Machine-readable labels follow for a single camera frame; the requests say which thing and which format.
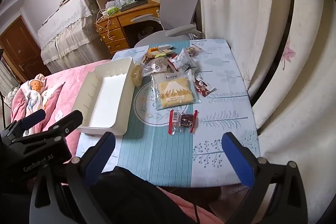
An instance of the storage box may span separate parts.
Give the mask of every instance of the storage box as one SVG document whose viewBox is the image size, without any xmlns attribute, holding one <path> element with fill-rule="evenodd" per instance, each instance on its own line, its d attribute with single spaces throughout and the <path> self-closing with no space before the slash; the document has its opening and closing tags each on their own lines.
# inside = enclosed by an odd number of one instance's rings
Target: storage box
<svg viewBox="0 0 336 224">
<path fill-rule="evenodd" d="M 126 57 L 88 72 L 72 107 L 72 111 L 83 114 L 79 131 L 93 135 L 126 133 L 134 92 L 133 68 L 132 57 Z"/>
</svg>

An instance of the metal screw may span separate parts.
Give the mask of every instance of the metal screw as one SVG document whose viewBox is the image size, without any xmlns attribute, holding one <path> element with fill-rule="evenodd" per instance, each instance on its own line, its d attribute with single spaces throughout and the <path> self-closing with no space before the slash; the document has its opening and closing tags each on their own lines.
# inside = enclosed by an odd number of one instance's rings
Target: metal screw
<svg viewBox="0 0 336 224">
<path fill-rule="evenodd" d="M 293 162 L 293 161 L 290 161 L 290 162 L 289 162 L 289 166 L 290 166 L 291 168 L 296 168 L 296 163 Z"/>
<path fill-rule="evenodd" d="M 265 163 L 267 163 L 267 160 L 266 160 L 265 158 L 263 158 L 263 157 L 259 157 L 259 158 L 258 158 L 258 162 L 259 162 L 260 164 L 265 164 Z"/>
<path fill-rule="evenodd" d="M 80 157 L 73 157 L 73 158 L 71 159 L 71 162 L 72 162 L 73 164 L 77 164 L 77 163 L 79 163 L 79 161 L 80 161 Z"/>
</svg>

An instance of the door frame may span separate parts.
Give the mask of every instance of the door frame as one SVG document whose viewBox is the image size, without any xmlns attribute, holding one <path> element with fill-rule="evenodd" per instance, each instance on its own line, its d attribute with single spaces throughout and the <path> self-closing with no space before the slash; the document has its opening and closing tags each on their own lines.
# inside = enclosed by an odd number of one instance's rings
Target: door frame
<svg viewBox="0 0 336 224">
<path fill-rule="evenodd" d="M 4 44 L 2 43 L 1 41 L 1 37 L 3 36 L 3 34 L 8 31 L 8 29 L 15 23 L 17 22 L 19 19 L 21 19 L 24 23 L 24 25 L 26 26 L 28 32 L 30 33 L 31 37 L 33 38 L 34 42 L 36 43 L 36 45 L 38 47 L 40 47 L 36 40 L 35 40 L 35 37 L 31 34 L 24 18 L 22 15 L 19 15 L 15 20 L 13 20 L 13 22 L 0 34 L 0 47 L 4 49 L 4 52 L 3 52 L 3 58 L 5 59 L 5 61 L 7 62 L 7 64 L 9 65 L 9 67 L 12 69 L 12 71 L 16 74 L 16 76 L 22 81 L 22 82 L 26 82 L 28 81 L 28 77 L 24 74 L 24 72 L 20 69 L 20 67 L 15 64 L 14 60 L 11 58 L 11 56 L 9 55 L 9 53 L 7 52 L 7 50 L 5 49 L 4 47 Z"/>
</svg>

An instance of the office chair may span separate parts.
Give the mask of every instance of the office chair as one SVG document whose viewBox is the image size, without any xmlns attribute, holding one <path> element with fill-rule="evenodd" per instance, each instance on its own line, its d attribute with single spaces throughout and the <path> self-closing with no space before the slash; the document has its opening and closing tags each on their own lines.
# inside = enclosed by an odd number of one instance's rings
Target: office chair
<svg viewBox="0 0 336 224">
<path fill-rule="evenodd" d="M 160 18 L 153 17 L 153 14 L 133 18 L 131 22 L 154 20 L 163 27 L 163 31 L 145 37 L 135 47 L 191 40 L 194 37 L 202 38 L 202 33 L 196 29 L 196 25 L 191 24 L 197 2 L 198 0 L 160 0 Z"/>
</svg>

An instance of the maple leaf print on curtain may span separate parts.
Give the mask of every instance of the maple leaf print on curtain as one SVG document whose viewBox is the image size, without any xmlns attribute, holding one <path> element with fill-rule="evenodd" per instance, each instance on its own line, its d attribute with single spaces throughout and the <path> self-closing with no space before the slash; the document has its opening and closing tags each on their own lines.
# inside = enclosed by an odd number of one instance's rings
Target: maple leaf print on curtain
<svg viewBox="0 0 336 224">
<path fill-rule="evenodd" d="M 291 62 L 291 58 L 294 57 L 294 56 L 296 55 L 296 52 L 293 51 L 293 50 L 289 47 L 290 42 L 291 42 L 290 37 L 288 37 L 288 40 L 287 40 L 285 49 L 283 50 L 283 54 L 282 54 L 282 58 L 281 58 L 281 62 L 283 61 L 283 68 L 282 68 L 282 70 L 285 70 L 286 60 L 287 60 L 288 62 Z"/>
</svg>

